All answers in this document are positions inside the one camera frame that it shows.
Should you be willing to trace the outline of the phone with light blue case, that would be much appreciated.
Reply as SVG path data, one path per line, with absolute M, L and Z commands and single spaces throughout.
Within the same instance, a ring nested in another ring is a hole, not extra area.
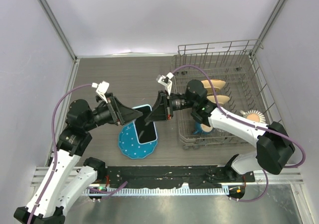
M 140 145 L 155 142 L 158 139 L 158 134 L 154 122 L 145 122 L 146 117 L 151 113 L 152 107 L 149 104 L 133 107 L 140 111 L 143 115 L 133 121 L 133 126 Z

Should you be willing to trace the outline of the black phone stand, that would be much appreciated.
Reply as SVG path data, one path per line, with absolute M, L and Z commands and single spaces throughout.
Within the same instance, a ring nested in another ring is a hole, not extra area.
M 102 101 L 102 98 L 97 95 L 97 96 L 96 96 L 96 102 L 100 102 L 100 101 Z

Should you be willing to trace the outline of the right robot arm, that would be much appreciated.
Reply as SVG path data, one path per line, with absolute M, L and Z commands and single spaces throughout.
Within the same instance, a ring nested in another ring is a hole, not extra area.
M 199 80 L 189 81 L 183 94 L 171 92 L 172 80 L 168 77 L 158 76 L 157 82 L 165 90 L 158 92 L 146 122 L 170 120 L 175 111 L 190 109 L 195 122 L 226 131 L 255 147 L 253 152 L 234 155 L 225 165 L 222 179 L 235 182 L 256 170 L 278 175 L 293 155 L 295 147 L 280 123 L 260 123 L 227 111 L 207 97 L 207 90 Z

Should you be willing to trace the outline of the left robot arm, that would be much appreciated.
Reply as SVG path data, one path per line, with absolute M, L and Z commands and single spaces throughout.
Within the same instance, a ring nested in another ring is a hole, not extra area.
M 22 224 L 64 223 L 85 189 L 106 178 L 105 162 L 88 158 L 76 177 L 66 183 L 92 140 L 90 131 L 106 123 L 124 125 L 142 115 L 142 112 L 123 105 L 111 93 L 94 110 L 86 100 L 73 101 L 67 113 L 67 126 L 58 138 L 56 152 L 42 183 L 29 203 L 15 210 L 14 218 Z

